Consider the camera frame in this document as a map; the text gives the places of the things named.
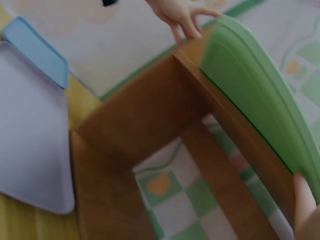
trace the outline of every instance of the yellow surface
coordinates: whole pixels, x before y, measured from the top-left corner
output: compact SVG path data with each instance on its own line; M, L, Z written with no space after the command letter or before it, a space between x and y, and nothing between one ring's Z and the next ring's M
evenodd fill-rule
M0 30L11 16L0 6ZM100 101L71 77L65 91L69 125L75 127ZM76 214L55 215L0 194L0 240L80 240Z

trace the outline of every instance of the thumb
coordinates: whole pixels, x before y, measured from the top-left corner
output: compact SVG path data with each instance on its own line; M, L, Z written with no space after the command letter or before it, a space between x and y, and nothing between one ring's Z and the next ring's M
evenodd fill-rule
M293 176L294 193L295 193L295 216L294 230L301 229L307 218L316 209L317 204L306 179L301 173Z

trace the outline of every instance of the wooden panel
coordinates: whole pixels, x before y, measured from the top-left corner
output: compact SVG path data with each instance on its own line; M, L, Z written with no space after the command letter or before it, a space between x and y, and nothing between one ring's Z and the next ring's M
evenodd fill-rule
M84 240L156 239L132 171L72 132L72 165L79 227Z
M112 96L76 131L131 169L208 113L207 103L170 55Z
M183 133L182 139L238 239L278 239L237 170L205 125L201 121L195 123Z
M196 48L192 42L189 47ZM175 52L186 76L210 104L212 114L230 136L243 156L283 212L291 226L294 223L295 197L293 176L265 139L237 107L190 61L183 50Z

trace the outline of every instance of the finger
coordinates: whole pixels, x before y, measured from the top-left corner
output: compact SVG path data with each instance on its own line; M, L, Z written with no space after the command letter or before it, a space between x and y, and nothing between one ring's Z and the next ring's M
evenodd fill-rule
M173 33L173 37L174 37L175 42L178 45L182 45L184 43L184 41L183 41L182 37L180 36L179 26L177 24L174 24L174 25L170 26L170 28Z
M191 16L191 20L192 20L192 23L193 23L193 25L195 26L196 30L197 30L199 33L202 33L202 28L201 28L201 26L200 26L199 23L198 23L197 16L196 16L196 15Z
M316 209L317 204L306 179L301 173L293 176L294 194L295 194L295 230L302 227L306 219Z
M157 12L157 17L162 20L163 22L165 22L166 24L169 25L174 40L178 45L182 45L183 44L183 39L181 38L180 34L179 34L179 26L177 23L175 23L175 21L173 21L171 18L169 18L168 16L164 15L162 12Z
M186 39L193 39L193 37L187 32L187 30L182 26L182 31L186 37Z
M223 16L222 13L219 13L219 12L215 11L213 8L207 7L207 6L203 6L203 5L200 5L200 4L194 5L193 9L191 10L191 14L193 14L193 15L202 14L202 15L212 16L212 17L215 17L215 18Z
M197 30L196 26L194 25L193 21L191 20L191 16L185 16L181 22L181 27L187 37L187 35L193 38L201 38L201 33Z

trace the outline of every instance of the hand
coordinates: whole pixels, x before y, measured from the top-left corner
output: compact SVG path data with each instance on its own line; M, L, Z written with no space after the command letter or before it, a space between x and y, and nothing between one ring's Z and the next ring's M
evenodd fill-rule
M317 207L306 179L296 173L293 176L295 192L295 240L320 239L320 206Z
M183 43L179 26L187 39L201 38L202 29L197 22L197 15L222 16L214 9L191 0L146 0L146 2L158 18L169 25L178 44Z

